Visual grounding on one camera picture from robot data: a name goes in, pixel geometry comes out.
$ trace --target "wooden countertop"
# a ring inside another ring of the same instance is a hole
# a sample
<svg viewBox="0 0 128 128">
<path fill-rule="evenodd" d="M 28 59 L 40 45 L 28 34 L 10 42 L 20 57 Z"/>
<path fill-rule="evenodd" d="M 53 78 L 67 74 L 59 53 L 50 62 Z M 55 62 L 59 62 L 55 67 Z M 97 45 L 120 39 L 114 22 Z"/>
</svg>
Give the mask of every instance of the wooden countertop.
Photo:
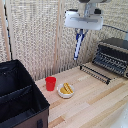
<svg viewBox="0 0 128 128">
<path fill-rule="evenodd" d="M 75 93 L 63 99 L 56 87 L 46 90 L 45 79 L 36 81 L 50 103 L 49 128 L 110 128 L 128 102 L 128 79 L 120 77 L 106 85 L 78 67 L 54 76 L 56 87 L 68 82 Z"/>
</svg>

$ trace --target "yellow food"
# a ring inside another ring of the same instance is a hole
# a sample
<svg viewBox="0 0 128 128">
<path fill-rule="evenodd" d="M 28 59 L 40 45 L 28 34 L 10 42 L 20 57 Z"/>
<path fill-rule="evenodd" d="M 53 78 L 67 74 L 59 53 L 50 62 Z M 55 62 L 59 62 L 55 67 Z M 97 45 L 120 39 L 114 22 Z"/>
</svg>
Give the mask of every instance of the yellow food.
<svg viewBox="0 0 128 128">
<path fill-rule="evenodd" d="M 68 94 L 73 93 L 73 91 L 68 83 L 64 83 L 64 89 L 68 92 Z"/>
<path fill-rule="evenodd" d="M 68 94 L 68 92 L 64 88 L 61 88 L 60 92 L 63 93 L 63 94 Z"/>
</svg>

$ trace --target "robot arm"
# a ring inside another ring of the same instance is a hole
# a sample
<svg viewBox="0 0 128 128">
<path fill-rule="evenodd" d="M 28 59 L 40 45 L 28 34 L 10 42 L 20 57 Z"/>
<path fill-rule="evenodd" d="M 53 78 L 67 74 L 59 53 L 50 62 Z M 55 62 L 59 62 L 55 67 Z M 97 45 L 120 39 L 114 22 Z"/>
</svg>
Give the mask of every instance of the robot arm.
<svg viewBox="0 0 128 128">
<path fill-rule="evenodd" d="M 77 45 L 74 53 L 74 60 L 77 60 L 81 43 L 86 36 L 88 30 L 100 30 L 103 26 L 103 11 L 96 7 L 95 3 L 105 3 L 111 0 L 79 0 L 81 3 L 86 3 L 84 8 L 84 16 L 81 17 L 77 10 L 66 11 L 65 26 L 75 29 L 80 29 L 76 35 Z"/>
</svg>

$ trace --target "red cup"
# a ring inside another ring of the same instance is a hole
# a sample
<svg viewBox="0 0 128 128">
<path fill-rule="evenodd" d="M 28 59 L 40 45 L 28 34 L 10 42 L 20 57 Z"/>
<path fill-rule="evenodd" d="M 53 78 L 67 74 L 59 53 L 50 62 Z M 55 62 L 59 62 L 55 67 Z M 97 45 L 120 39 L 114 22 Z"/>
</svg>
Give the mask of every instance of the red cup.
<svg viewBox="0 0 128 128">
<path fill-rule="evenodd" d="M 45 78 L 46 81 L 46 89 L 47 91 L 53 91 L 56 84 L 56 78 L 55 77 L 47 77 Z"/>
</svg>

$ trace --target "black bin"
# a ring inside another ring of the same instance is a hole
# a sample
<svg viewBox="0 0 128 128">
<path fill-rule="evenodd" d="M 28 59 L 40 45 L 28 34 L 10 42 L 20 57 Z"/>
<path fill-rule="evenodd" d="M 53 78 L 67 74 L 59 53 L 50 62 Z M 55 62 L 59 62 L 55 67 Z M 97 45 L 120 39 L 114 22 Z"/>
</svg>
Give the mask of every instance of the black bin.
<svg viewBox="0 0 128 128">
<path fill-rule="evenodd" d="M 0 128 L 48 128 L 49 106 L 19 60 L 0 64 Z"/>
</svg>

